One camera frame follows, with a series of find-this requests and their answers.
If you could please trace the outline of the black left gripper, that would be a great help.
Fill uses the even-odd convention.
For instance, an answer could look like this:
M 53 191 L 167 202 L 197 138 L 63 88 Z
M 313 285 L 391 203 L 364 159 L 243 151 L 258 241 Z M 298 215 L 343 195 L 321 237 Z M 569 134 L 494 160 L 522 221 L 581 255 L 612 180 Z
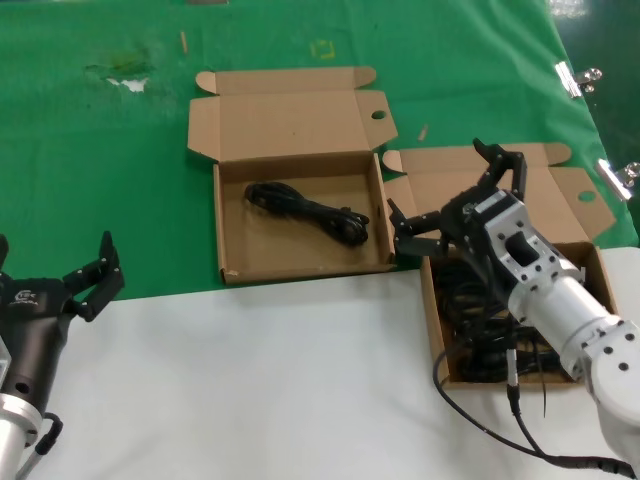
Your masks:
M 9 243 L 0 234 L 0 272 Z M 59 279 L 1 276 L 1 339 L 11 356 L 1 391 L 32 406 L 48 404 L 73 315 L 92 322 L 124 288 L 110 231 L 96 260 Z

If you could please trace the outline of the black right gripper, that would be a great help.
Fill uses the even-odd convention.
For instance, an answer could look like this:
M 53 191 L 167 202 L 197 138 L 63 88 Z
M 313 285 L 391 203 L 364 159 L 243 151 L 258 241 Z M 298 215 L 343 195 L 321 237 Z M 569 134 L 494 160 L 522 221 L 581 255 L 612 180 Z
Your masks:
M 511 235 L 511 193 L 524 199 L 526 160 L 522 152 L 507 151 L 478 138 L 473 139 L 473 147 L 488 167 L 477 186 L 454 197 L 441 212 L 406 217 L 392 199 L 387 200 L 395 253 L 446 256 L 449 241 L 483 280 L 510 281 L 511 270 L 505 258 Z M 511 193 L 497 187 L 508 170 L 512 171 Z

